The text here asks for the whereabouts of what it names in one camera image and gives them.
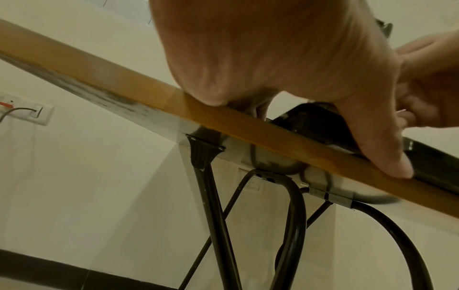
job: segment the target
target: wire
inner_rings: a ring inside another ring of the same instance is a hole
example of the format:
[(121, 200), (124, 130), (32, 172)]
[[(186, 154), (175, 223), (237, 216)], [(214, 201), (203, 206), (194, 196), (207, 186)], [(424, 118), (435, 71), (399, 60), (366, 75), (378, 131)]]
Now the wire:
[(9, 114), (11, 114), (12, 112), (17, 111), (17, 110), (29, 110), (29, 111), (34, 111), (34, 112), (37, 111), (37, 110), (32, 109), (32, 108), (22, 108), (22, 107), (14, 108), (14, 109), (8, 110), (5, 113), (3, 113), (3, 115), (0, 117), (0, 123), (3, 121), (3, 119), (6, 118), (6, 116), (8, 116)]

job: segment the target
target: baseboard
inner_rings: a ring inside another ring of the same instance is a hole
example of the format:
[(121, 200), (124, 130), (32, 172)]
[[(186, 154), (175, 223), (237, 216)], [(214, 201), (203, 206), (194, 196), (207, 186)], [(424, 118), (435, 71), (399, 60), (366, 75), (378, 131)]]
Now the baseboard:
[(61, 290), (174, 290), (5, 250), (0, 250), (0, 276)]

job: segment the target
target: electrical cord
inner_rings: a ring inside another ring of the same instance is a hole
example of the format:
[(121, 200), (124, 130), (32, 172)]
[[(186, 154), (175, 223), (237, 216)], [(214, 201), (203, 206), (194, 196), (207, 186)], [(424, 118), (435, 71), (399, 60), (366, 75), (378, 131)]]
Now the electrical cord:
[(0, 123), (3, 121), (3, 119), (6, 118), (6, 116), (8, 116), (9, 114), (11, 114), (12, 112), (17, 111), (17, 110), (29, 110), (29, 111), (33, 111), (33, 112), (37, 111), (35, 109), (25, 108), (25, 107), (13, 108), (13, 109), (10, 109), (10, 110), (6, 111), (5, 113), (3, 113), (2, 116), (0, 116)]

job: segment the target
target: wooden edge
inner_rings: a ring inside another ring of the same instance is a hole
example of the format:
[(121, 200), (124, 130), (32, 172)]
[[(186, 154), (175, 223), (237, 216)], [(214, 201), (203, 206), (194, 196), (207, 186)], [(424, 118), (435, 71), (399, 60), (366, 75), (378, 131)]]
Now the wooden edge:
[(182, 90), (0, 20), (0, 54), (65, 75), (127, 102), (195, 122), (242, 141), (459, 218), (459, 197), (416, 180), (389, 177), (370, 162), (330, 149), (228, 107), (209, 107)]

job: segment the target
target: floor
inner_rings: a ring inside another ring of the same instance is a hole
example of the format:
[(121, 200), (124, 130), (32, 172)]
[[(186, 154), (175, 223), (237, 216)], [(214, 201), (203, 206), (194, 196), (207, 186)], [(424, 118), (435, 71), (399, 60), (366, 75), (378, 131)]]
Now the floor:
[(37, 286), (28, 284), (20, 281), (0, 278), (0, 289), (1, 290), (55, 290), (53, 288)]

